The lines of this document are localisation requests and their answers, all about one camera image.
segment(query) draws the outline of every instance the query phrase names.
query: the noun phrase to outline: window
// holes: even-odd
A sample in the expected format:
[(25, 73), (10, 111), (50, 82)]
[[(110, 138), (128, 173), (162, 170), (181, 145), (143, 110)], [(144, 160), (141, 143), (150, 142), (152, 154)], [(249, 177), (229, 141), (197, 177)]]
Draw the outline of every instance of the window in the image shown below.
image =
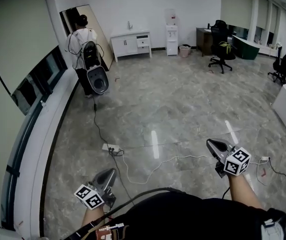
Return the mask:
[(248, 39), (249, 30), (247, 28), (227, 25), (228, 28), (228, 36), (231, 37), (232, 35), (237, 36), (238, 38)]
[(2, 227), (14, 229), (14, 197), (21, 161), (33, 126), (42, 110), (40, 101), (46, 101), (64, 71), (65, 61), (57, 46), (23, 79), (11, 95), (19, 109), (26, 115), (19, 141), (14, 144), (15, 152), (11, 153), (5, 177), (1, 199)]
[(50, 95), (66, 69), (58, 47), (53, 49), (23, 79), (12, 94), (12, 99), (24, 115), (39, 103), (43, 96)]
[(262, 28), (260, 28), (259, 26), (256, 26), (254, 42), (260, 45), (261, 45), (262, 30), (263, 30)]
[(267, 39), (267, 45), (270, 45), (273, 43), (273, 38), (274, 38), (274, 34), (272, 32), (269, 32), (268, 39)]

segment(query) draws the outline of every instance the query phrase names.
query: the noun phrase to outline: white cabinet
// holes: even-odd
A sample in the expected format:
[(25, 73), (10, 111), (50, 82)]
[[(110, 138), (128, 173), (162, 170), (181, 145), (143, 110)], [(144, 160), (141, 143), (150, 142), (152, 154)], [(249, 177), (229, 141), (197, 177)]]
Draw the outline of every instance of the white cabinet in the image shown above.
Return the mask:
[(133, 54), (149, 53), (150, 58), (152, 58), (150, 32), (148, 30), (114, 32), (111, 34), (111, 42), (116, 62), (118, 62), (118, 57)]
[(125, 39), (125, 47), (128, 54), (134, 54), (138, 52), (137, 37), (128, 37)]
[(113, 40), (112, 41), (112, 45), (113, 45), (113, 50), (114, 50), (115, 56), (123, 55), (123, 54), (127, 54), (128, 53), (124, 39)]

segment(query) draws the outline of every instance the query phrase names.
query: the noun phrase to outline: white cable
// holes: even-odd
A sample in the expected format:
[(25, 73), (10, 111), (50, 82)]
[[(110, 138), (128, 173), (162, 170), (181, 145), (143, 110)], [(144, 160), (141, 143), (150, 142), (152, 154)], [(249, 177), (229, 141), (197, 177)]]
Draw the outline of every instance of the white cable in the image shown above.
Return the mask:
[[(213, 157), (213, 156), (206, 156), (206, 155), (200, 155), (200, 156), (193, 156), (193, 155), (174, 156), (174, 157), (172, 157), (172, 158), (169, 159), (169, 160), (162, 161), (162, 162), (158, 165), (158, 167), (156, 167), (154, 170), (152, 170), (152, 172), (149, 174), (149, 176), (147, 177), (147, 180), (146, 180), (145, 182), (135, 182), (135, 181), (131, 181), (131, 180), (130, 180), (130, 177), (129, 177), (129, 166), (128, 166), (128, 164), (125, 162), (124, 153), (123, 153), (123, 155), (122, 155), (122, 158), (123, 158), (124, 164), (126, 165), (126, 177), (127, 177), (128, 181), (129, 181), (130, 183), (132, 183), (132, 184), (145, 185), (146, 183), (149, 182), (149, 179), (150, 179), (150, 177), (152, 176), (152, 174), (153, 174), (157, 169), (159, 169), (163, 163), (169, 162), (169, 161), (171, 161), (171, 160), (173, 160), (173, 159), (175, 159), (175, 158), (183, 159), (183, 158), (215, 158), (215, 157)], [(264, 164), (268, 163), (269, 161), (260, 163), (261, 160), (262, 160), (262, 159), (260, 159), (260, 160), (258, 161), (258, 163), (257, 163), (257, 162), (250, 162), (250, 164), (257, 165), (256, 178), (257, 178), (257, 180), (258, 180), (260, 183), (262, 183), (264, 186), (266, 186), (263, 182), (261, 182), (261, 181), (259, 180), (258, 174), (259, 174), (259, 166), (264, 165)]]
[(263, 162), (263, 163), (258, 163), (258, 162), (249, 162), (250, 164), (254, 164), (254, 165), (258, 165), (258, 166), (261, 166), (261, 165), (264, 165), (264, 164), (266, 164), (266, 163), (268, 163), (269, 162), (269, 160), (267, 160), (266, 162)]
[(148, 183), (148, 181), (149, 181), (150, 177), (152, 176), (152, 174), (154, 173), (154, 171), (156, 171), (157, 169), (159, 169), (160, 166), (161, 166), (163, 163), (169, 162), (169, 161), (173, 160), (174, 158), (180, 158), (180, 159), (181, 159), (181, 158), (215, 158), (215, 157), (213, 157), (213, 156), (205, 156), (205, 155), (200, 155), (200, 156), (193, 156), (193, 155), (174, 156), (174, 157), (172, 157), (172, 158), (169, 159), (169, 160), (166, 160), (166, 161), (161, 162), (161, 163), (159, 164), (159, 166), (156, 167), (156, 168), (150, 173), (150, 175), (147, 177), (147, 180), (146, 180), (145, 182), (134, 182), (134, 181), (131, 181), (130, 178), (129, 178), (129, 166), (127, 165), (127, 163), (126, 163), (125, 160), (124, 160), (124, 154), (122, 155), (122, 157), (123, 157), (123, 162), (124, 162), (124, 164), (126, 165), (126, 177), (127, 177), (128, 181), (129, 181), (130, 183), (140, 184), (140, 185), (145, 185), (146, 183)]
[(259, 166), (266, 164), (269, 160), (267, 160), (266, 162), (260, 163), (261, 160), (262, 160), (262, 158), (258, 161), (258, 164), (257, 164), (257, 168), (256, 168), (256, 178), (257, 178), (257, 180), (258, 180), (259, 183), (261, 183), (261, 184), (263, 184), (264, 186), (267, 187), (268, 185), (265, 185), (262, 181), (259, 180)]

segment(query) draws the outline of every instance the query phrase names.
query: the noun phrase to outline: door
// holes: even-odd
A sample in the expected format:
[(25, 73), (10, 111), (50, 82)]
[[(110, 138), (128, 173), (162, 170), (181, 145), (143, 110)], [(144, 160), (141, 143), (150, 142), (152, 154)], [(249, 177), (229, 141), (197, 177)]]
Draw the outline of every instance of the door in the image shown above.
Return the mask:
[(112, 45), (116, 56), (125, 55), (128, 53), (124, 39), (117, 39), (117, 40), (112, 39)]
[[(85, 15), (87, 17), (87, 21), (88, 24), (86, 25), (86, 27), (88, 29), (94, 29), (94, 31), (97, 33), (97, 43), (102, 46), (102, 49), (104, 51), (104, 57), (103, 60), (107, 66), (107, 68), (110, 69), (110, 66), (112, 64), (112, 61), (114, 59), (112, 50), (110, 48), (110, 45), (106, 39), (106, 37), (103, 34), (103, 31), (97, 21), (97, 18), (95, 17), (91, 7), (89, 5), (83, 5), (83, 6), (79, 6), (76, 7), (79, 15)], [(103, 55), (102, 50), (100, 48), (98, 48), (99, 53), (101, 54), (101, 56)]]
[(125, 47), (126, 47), (126, 52), (128, 54), (137, 53), (138, 52), (138, 43), (137, 43), (136, 36), (125, 38)]

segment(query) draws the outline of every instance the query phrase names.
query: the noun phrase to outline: power strip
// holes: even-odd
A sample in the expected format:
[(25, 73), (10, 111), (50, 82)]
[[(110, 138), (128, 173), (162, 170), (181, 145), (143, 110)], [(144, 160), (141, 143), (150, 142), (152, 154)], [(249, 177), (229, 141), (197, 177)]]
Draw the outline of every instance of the power strip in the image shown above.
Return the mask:
[(114, 149), (114, 152), (120, 151), (120, 147), (118, 145), (106, 144), (104, 143), (102, 146), (103, 150), (109, 151), (109, 148)]

